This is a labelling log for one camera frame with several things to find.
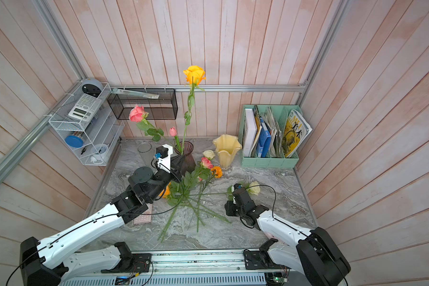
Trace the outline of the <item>large pink rose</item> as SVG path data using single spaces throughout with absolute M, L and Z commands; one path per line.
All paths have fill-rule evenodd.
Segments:
M 143 106 L 136 105 L 129 113 L 129 120 L 135 122 L 137 127 L 144 131 L 145 136 L 150 136 L 154 142 L 159 142 L 163 138 L 164 132 L 147 120 L 148 116 L 149 113 L 145 111 Z

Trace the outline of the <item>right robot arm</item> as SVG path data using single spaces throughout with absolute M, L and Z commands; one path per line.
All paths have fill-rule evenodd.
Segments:
M 304 228 L 279 217 L 273 208 L 256 204 L 241 184 L 231 186 L 228 194 L 226 215 L 268 236 L 257 251 L 243 251 L 246 269 L 291 269 L 305 275 L 313 286 L 346 281 L 351 266 L 325 229 Z

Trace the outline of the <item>yellow orange rose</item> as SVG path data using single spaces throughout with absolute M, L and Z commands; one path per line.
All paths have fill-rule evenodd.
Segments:
M 190 66 L 187 70 L 184 70 L 184 74 L 186 76 L 187 82 L 190 85 L 190 91 L 187 100 L 188 110 L 184 114 L 185 128 L 182 140 L 183 147 L 185 144 L 185 137 L 187 135 L 188 126 L 191 124 L 192 108 L 195 106 L 195 90 L 203 90 L 199 87 L 199 84 L 206 79 L 206 72 L 199 66 Z

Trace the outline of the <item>orange marigold flower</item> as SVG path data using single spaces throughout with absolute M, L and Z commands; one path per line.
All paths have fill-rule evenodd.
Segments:
M 221 178 L 222 177 L 222 169 L 219 166 L 214 166 L 213 168 L 202 168 L 200 172 L 200 181 L 201 186 L 199 190 L 199 194 L 197 196 L 197 205 L 196 205 L 196 211 L 195 214 L 197 216 L 197 232 L 199 231 L 199 225 L 203 221 L 200 218 L 200 201 L 201 197 L 207 188 L 207 186 L 215 179 L 215 178 Z

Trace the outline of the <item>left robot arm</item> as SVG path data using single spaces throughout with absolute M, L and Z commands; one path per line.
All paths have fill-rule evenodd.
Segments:
M 157 147 L 156 170 L 138 168 L 127 189 L 90 217 L 41 240 L 31 237 L 20 245 L 21 272 L 25 286 L 57 286 L 61 282 L 94 271 L 125 273 L 138 267 L 125 242 L 101 250 L 79 252 L 103 234 L 145 215 L 171 181 L 182 178 L 182 155 L 170 145 Z

